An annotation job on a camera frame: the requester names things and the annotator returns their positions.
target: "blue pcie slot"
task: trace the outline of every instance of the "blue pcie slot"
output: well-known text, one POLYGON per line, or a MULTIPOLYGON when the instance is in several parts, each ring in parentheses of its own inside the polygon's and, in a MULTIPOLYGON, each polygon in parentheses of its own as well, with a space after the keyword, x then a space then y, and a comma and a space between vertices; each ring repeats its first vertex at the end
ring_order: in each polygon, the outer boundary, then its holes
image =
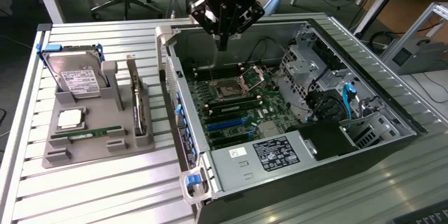
POLYGON ((241 126, 243 124, 246 124, 246 120, 249 119, 249 116, 225 123, 219 123, 219 124, 213 124, 207 126, 207 131, 217 131, 221 129, 226 129, 230 127, 235 127, 235 126, 241 126))

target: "hard drive label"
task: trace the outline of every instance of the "hard drive label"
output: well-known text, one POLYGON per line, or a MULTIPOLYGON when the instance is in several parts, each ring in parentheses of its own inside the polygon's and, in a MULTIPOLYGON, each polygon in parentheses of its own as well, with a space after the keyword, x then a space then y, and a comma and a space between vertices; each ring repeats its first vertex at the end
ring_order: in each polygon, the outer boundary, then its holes
POLYGON ((94 70, 62 72, 66 84, 73 94, 89 94, 101 91, 94 70))
POLYGON ((267 172, 301 162, 286 136, 259 142, 254 148, 267 172))

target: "motherboard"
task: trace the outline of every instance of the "motherboard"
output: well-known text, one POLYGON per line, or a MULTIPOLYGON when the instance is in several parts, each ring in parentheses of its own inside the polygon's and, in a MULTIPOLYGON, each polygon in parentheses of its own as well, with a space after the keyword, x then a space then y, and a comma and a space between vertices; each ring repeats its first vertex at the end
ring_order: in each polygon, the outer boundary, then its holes
POLYGON ((277 136, 299 124, 275 75, 253 65, 195 70, 190 90, 214 150, 277 136))

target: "cpu chip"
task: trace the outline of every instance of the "cpu chip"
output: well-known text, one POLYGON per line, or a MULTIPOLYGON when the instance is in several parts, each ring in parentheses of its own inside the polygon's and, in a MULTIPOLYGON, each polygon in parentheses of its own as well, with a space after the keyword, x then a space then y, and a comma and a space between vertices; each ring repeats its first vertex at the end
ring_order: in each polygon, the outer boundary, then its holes
POLYGON ((241 84, 237 80, 217 82, 217 91, 222 98, 238 98, 245 95, 241 84))

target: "pcie slot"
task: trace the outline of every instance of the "pcie slot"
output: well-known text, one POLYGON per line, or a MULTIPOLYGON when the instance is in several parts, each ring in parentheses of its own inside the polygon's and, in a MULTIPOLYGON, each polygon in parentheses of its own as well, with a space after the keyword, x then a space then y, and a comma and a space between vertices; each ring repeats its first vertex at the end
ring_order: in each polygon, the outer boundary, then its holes
POLYGON ((206 124, 223 122, 223 121, 233 120, 233 119, 237 119, 237 118, 241 118, 241 117, 242 117, 241 113, 231 113, 231 114, 226 114, 226 115, 222 115, 222 116, 215 116, 213 118, 206 119, 206 124))
POLYGON ((223 123, 218 123, 218 124, 210 124, 207 125, 207 131, 217 131, 217 130, 222 130, 226 128, 231 128, 235 126, 241 126, 246 124, 246 120, 249 119, 249 116, 229 122, 223 122, 223 123))
POLYGON ((254 132, 243 133, 241 135, 233 136, 233 137, 225 137, 219 139, 213 139, 214 145, 225 145, 231 146, 235 144, 241 144, 251 140, 254 137, 254 132))

